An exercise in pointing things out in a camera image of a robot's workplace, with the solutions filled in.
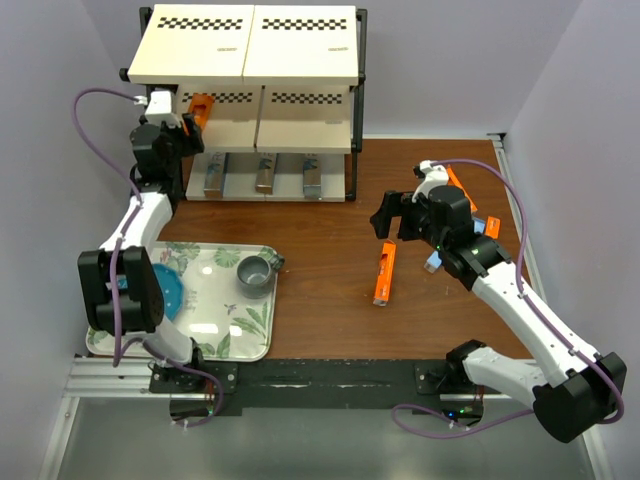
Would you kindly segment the orange toothpaste box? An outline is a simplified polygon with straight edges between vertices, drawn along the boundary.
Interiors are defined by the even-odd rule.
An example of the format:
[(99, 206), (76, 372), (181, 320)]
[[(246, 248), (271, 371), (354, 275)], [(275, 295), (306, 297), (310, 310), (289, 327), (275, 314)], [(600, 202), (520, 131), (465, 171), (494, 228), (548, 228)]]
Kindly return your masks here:
[(385, 240), (378, 263), (376, 284), (373, 293), (373, 304), (384, 307), (390, 299), (390, 292), (395, 267), (397, 246), (391, 240)]
[(189, 100), (186, 112), (194, 117), (195, 124), (201, 131), (206, 129), (214, 103), (214, 95), (202, 93), (194, 93)]
[(485, 231), (484, 233), (497, 240), (499, 238), (501, 229), (501, 220), (497, 217), (489, 216), (486, 221)]
[(467, 189), (462, 184), (461, 180), (459, 179), (459, 177), (455, 173), (455, 171), (452, 168), (452, 166), (451, 165), (447, 165), (446, 166), (446, 171), (447, 171), (447, 175), (449, 177), (448, 185), (449, 186), (454, 186), (454, 187), (456, 187), (456, 188), (458, 188), (458, 189), (460, 189), (462, 191), (462, 193), (464, 194), (465, 198), (469, 201), (471, 214), (475, 215), (478, 212), (477, 205), (473, 201), (472, 197), (469, 195)]

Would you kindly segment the silver blue toothpaste box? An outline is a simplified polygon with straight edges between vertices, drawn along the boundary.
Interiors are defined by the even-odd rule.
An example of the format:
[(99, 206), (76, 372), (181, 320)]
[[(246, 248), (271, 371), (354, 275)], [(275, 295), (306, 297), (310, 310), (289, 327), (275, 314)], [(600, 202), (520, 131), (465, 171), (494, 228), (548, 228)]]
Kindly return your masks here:
[(206, 162), (203, 193), (207, 199), (220, 199), (223, 197), (226, 180), (228, 155), (223, 152), (215, 152)]
[(261, 153), (259, 156), (254, 188), (257, 193), (272, 195), (274, 189), (276, 153)]

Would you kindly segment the metallic blue toothpaste box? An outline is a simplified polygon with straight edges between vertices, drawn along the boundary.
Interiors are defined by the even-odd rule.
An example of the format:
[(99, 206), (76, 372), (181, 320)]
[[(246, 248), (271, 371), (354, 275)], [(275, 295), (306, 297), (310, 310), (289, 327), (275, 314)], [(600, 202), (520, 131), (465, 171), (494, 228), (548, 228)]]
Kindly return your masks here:
[(306, 155), (303, 162), (303, 195), (311, 200), (322, 198), (321, 166), (314, 154)]

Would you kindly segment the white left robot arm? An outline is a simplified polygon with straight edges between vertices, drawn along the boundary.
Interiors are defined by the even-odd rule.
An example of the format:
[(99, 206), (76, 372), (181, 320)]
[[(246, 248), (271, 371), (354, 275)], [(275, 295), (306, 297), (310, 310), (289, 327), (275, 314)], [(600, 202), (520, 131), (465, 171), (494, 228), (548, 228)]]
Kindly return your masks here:
[(207, 383), (202, 352), (168, 319), (148, 250), (183, 195), (183, 158), (204, 150), (202, 130), (187, 113), (176, 126), (142, 120), (130, 141), (136, 163), (125, 176), (131, 186), (128, 210), (108, 240), (78, 258), (88, 323), (113, 337), (114, 365), (139, 344), (155, 358), (161, 380), (196, 392)]

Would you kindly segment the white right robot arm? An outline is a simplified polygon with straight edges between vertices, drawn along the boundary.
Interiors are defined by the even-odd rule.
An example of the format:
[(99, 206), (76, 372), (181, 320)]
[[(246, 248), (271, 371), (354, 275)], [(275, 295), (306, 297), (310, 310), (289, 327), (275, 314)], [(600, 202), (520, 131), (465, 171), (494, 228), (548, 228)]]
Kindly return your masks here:
[(614, 352), (601, 354), (559, 319), (502, 245), (475, 230), (461, 189), (387, 191), (370, 218), (377, 238), (388, 237), (393, 218), (400, 220), (398, 239), (421, 240), (437, 251), (444, 270), (489, 306), (535, 360), (522, 363), (469, 340), (446, 355), (445, 379), (452, 390), (466, 393), (480, 385), (503, 393), (562, 443), (622, 418), (624, 361)]

